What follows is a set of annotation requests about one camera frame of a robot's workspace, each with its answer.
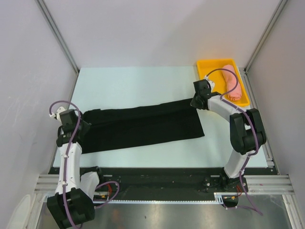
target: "yellow bin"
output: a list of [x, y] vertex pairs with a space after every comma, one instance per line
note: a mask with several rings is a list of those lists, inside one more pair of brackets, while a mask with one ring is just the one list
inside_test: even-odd
[[[240, 86], [242, 88], [242, 98], [238, 101], [231, 101], [228, 99], [228, 96], [225, 95], [224, 97], [231, 101], [232, 103], [238, 105], [238, 106], [248, 106], [250, 105], [250, 100], [248, 98], [247, 92], [244, 88], [243, 81], [240, 77], [239, 71], [236, 67], [236, 64], [233, 59], [219, 59], [219, 60], [200, 60], [197, 61], [197, 70], [199, 74], [199, 79], [203, 79], [204, 76], [206, 76], [210, 71], [214, 70], [215, 68], [222, 68], [225, 65], [230, 64], [234, 67], [234, 71], [238, 77], [238, 81], [240, 83]], [[226, 89], [226, 83], [224, 81], [224, 77], [221, 71], [213, 72], [209, 75], [209, 80], [212, 80], [215, 83], [215, 88], [212, 92], [219, 92], [220, 94], [223, 94], [227, 91]]]

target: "folded black fabric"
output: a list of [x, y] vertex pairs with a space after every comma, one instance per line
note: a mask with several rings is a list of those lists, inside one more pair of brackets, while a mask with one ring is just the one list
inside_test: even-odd
[[91, 110], [82, 153], [147, 146], [204, 136], [192, 99], [128, 109]]

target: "white wall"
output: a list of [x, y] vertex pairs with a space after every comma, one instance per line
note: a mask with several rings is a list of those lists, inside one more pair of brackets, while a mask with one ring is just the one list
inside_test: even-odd
[[75, 74], [34, 0], [0, 2], [0, 222], [48, 169], [58, 125], [48, 106], [68, 99]]
[[305, 212], [305, 1], [289, 1], [249, 72], [276, 162]]
[[245, 67], [279, 0], [45, 0], [78, 67]]

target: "pink towel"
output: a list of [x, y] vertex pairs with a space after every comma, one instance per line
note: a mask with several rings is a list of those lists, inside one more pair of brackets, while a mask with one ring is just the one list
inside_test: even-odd
[[[234, 67], [232, 65], [228, 64], [228, 65], [224, 66], [223, 68], [228, 69], [232, 72], [235, 72]], [[227, 92], [228, 92], [231, 89], [233, 89], [234, 86], [236, 85], [236, 78], [232, 73], [230, 73], [228, 71], [223, 71], [222, 70], [222, 73], [223, 73], [223, 76], [224, 76], [224, 80], [227, 84]], [[232, 91], [228, 94], [228, 98], [232, 101], [237, 101], [237, 100], [240, 100], [242, 98], [242, 89], [240, 87], [239, 82], [238, 82], [237, 87], [234, 89], [234, 91]]]

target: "white panel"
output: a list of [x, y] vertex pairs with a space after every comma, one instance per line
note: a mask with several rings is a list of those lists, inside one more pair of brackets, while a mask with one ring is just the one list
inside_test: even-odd
[[75, 75], [35, 1], [0, 3], [0, 222], [51, 164], [58, 125], [48, 106], [68, 99]]
[[274, 157], [305, 211], [305, 1], [288, 2], [249, 72]]
[[[156, 105], [192, 98], [194, 67], [82, 68], [72, 102], [82, 112]], [[229, 123], [198, 111], [204, 137], [81, 155], [81, 167], [223, 167], [232, 152]], [[60, 166], [57, 152], [53, 166]], [[267, 167], [263, 149], [248, 167]]]
[[279, 0], [46, 0], [79, 67], [245, 67]]

